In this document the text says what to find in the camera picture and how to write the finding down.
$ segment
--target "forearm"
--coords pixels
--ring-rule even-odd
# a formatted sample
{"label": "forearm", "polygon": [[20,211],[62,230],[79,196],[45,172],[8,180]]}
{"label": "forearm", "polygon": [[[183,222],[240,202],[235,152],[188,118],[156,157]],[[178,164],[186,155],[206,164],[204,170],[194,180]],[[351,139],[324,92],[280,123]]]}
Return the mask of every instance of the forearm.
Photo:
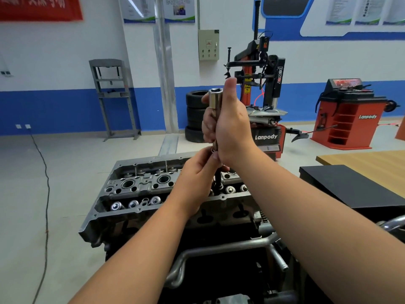
{"label": "forearm", "polygon": [[157,303],[188,219],[175,198],[169,196],[71,304]]}
{"label": "forearm", "polygon": [[404,290],[395,288],[405,277],[400,241],[256,147],[234,168],[288,248],[333,301],[403,301]]}

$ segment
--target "hand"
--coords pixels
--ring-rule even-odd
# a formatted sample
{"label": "hand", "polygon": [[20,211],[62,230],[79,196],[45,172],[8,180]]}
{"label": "hand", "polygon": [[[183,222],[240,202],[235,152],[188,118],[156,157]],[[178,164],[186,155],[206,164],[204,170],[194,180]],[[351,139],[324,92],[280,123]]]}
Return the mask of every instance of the hand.
{"label": "hand", "polygon": [[[209,102],[208,94],[203,96],[202,102]],[[212,117],[211,108],[205,110],[202,132],[207,143],[217,140],[221,162],[233,168],[241,155],[255,147],[246,107],[236,94],[236,78],[225,81],[218,122]]]}
{"label": "hand", "polygon": [[195,215],[208,197],[214,174],[222,166],[218,152],[213,153],[211,149],[203,148],[186,161],[170,193],[170,200],[181,203],[188,217]]}

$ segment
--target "stacked tires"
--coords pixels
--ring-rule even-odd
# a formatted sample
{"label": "stacked tires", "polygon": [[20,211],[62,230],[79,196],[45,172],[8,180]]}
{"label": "stacked tires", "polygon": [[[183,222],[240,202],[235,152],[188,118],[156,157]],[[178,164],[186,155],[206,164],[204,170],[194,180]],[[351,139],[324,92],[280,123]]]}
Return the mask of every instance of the stacked tires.
{"label": "stacked tires", "polygon": [[204,135],[201,131],[205,109],[207,104],[201,102],[201,98],[207,90],[191,91],[186,94],[187,103],[187,127],[185,128],[185,139],[194,143],[204,143]]}

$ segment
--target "engine block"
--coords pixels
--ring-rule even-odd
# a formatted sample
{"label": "engine block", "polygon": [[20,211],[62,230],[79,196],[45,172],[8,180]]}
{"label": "engine block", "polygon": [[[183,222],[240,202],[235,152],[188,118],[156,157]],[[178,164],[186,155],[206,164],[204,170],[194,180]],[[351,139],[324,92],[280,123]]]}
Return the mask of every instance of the engine block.
{"label": "engine block", "polygon": [[[93,247],[134,234],[165,202],[195,152],[117,161],[79,230]],[[222,173],[223,188],[210,196],[186,229],[260,222],[260,210],[240,177]]]}

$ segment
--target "red banner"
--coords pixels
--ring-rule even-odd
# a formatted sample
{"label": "red banner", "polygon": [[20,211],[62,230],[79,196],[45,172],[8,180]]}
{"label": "red banner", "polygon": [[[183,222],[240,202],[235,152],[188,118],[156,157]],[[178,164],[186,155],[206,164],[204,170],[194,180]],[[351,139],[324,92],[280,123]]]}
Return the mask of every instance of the red banner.
{"label": "red banner", "polygon": [[0,0],[0,21],[83,20],[79,0]]}

